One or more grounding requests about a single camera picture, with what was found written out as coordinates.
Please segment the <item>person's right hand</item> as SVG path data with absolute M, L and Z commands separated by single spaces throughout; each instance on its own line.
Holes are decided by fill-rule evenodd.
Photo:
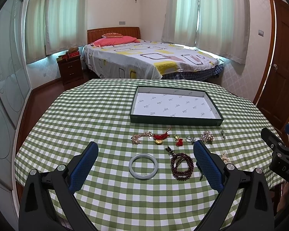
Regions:
M 289 182 L 285 182 L 282 188 L 282 195 L 277 206 L 276 218 L 286 218 L 289 215 Z

